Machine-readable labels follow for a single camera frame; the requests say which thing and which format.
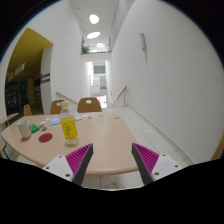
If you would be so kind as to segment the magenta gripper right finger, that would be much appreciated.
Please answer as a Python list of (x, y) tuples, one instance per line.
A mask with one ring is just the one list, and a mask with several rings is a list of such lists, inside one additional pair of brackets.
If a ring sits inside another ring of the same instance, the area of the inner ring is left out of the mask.
[(132, 144), (131, 152), (144, 185), (182, 169), (182, 166), (167, 154), (157, 154), (137, 143)]

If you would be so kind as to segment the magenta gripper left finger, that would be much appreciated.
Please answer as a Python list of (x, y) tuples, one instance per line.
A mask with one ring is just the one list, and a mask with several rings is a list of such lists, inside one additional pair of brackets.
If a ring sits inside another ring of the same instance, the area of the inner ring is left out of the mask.
[(43, 170), (73, 182), (76, 185), (81, 185), (92, 155), (93, 144), (88, 144), (66, 156), (56, 156), (43, 167)]

